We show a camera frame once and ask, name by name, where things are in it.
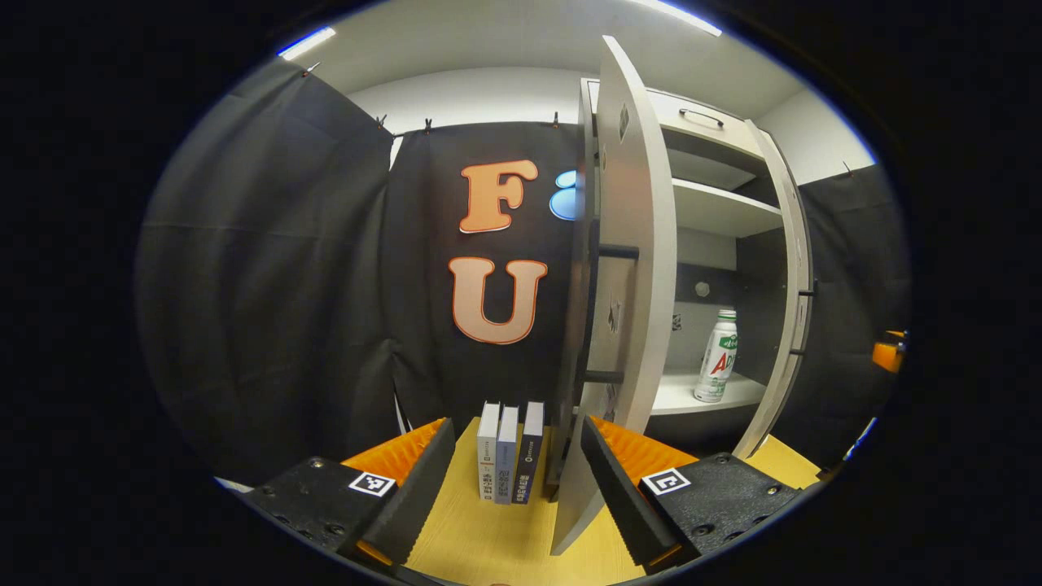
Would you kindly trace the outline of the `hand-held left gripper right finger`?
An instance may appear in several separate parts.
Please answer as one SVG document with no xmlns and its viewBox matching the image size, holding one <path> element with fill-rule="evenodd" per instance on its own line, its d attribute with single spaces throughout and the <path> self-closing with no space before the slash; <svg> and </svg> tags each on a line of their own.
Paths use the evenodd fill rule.
<svg viewBox="0 0 1042 586">
<path fill-rule="evenodd" d="M 580 447 L 632 562 L 647 572 L 725 548 L 800 494 L 730 453 L 698 459 L 598 417 L 584 417 Z"/>
</svg>

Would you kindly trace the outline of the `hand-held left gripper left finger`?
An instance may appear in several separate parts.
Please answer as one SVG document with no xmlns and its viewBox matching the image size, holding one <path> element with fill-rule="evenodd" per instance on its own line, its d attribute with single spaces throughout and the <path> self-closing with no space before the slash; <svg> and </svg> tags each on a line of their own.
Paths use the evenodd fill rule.
<svg viewBox="0 0 1042 586">
<path fill-rule="evenodd" d="M 455 440 L 443 417 L 343 461 L 309 457 L 243 497 L 317 548 L 397 570 L 427 523 Z"/>
</svg>

